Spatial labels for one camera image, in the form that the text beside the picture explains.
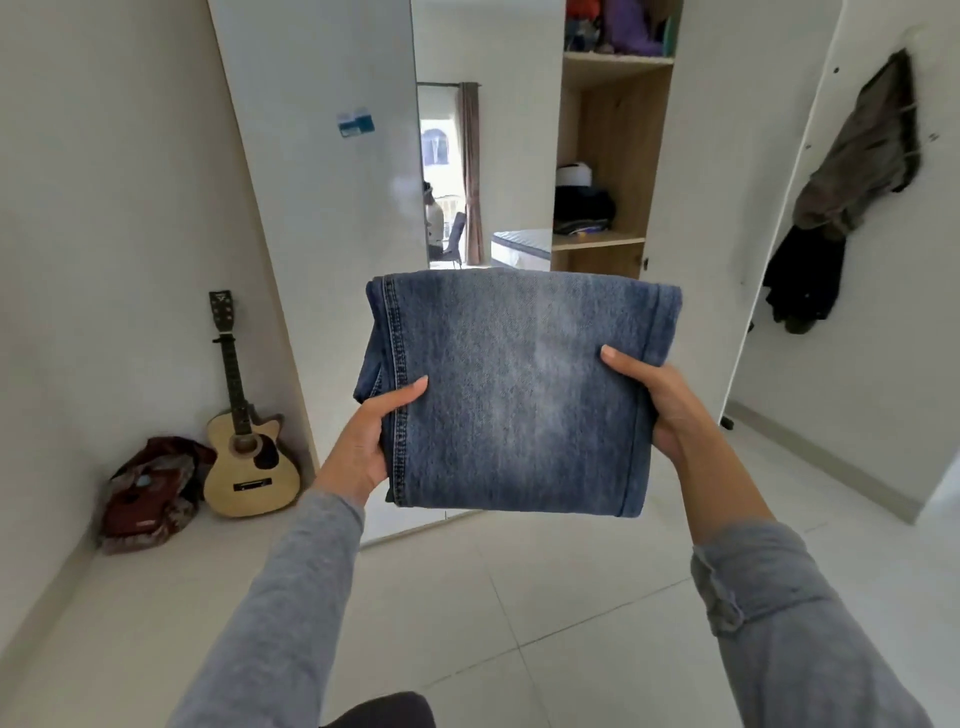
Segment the white floor tile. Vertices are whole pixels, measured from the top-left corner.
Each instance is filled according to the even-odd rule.
[[[744,425],[728,437],[904,684],[953,724],[956,518],[905,525]],[[0,725],[161,726],[292,516],[204,514],[162,548],[96,559]],[[659,457],[639,520],[483,514],[374,546],[325,717],[409,689],[441,728],[542,728],[540,706],[552,728],[738,725],[699,597],[689,581],[666,588],[689,555]]]
[[[97,556],[5,726],[161,726],[266,558],[270,518],[202,513],[161,548]]]
[[[656,508],[639,519],[483,514],[470,527],[521,644],[688,576],[686,527]]]
[[[360,553],[324,720],[378,695],[423,688],[516,647],[468,537],[471,520]]]
[[[833,588],[934,724],[955,723],[960,554],[889,515],[841,519],[805,539]]]
[[[727,432],[774,516],[804,532],[853,512],[880,512],[859,493],[743,424]]]
[[[423,694],[437,728],[549,728],[517,650],[458,672]]]
[[[740,725],[692,582],[521,650],[553,728]]]

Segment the sleeve cuff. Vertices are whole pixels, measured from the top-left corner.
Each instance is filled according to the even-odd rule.
[[[690,570],[717,637],[797,604],[838,598],[804,540],[772,521],[738,523],[694,547]]]

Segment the person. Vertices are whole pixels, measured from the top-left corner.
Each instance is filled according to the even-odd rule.
[[[602,360],[642,383],[660,416],[654,445],[680,477],[694,584],[743,723],[844,728],[929,726],[804,542],[777,523],[707,410],[672,367],[616,352]],[[387,477],[381,419],[427,377],[364,402],[347,423],[291,531],[275,548],[193,684],[174,728],[317,725],[350,592],[364,504]],[[433,725],[414,693],[379,698],[340,728]]]
[[[434,251],[444,251],[444,210],[433,197],[433,185],[423,183],[423,209],[426,214],[426,244]]]

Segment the guitar headstock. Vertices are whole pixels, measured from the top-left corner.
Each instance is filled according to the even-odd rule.
[[[210,310],[213,323],[220,333],[233,331],[233,296],[229,291],[210,291]]]

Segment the window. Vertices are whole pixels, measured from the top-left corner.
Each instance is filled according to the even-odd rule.
[[[428,129],[420,135],[420,151],[423,154],[423,166],[449,164],[449,142],[446,134],[439,129]]]

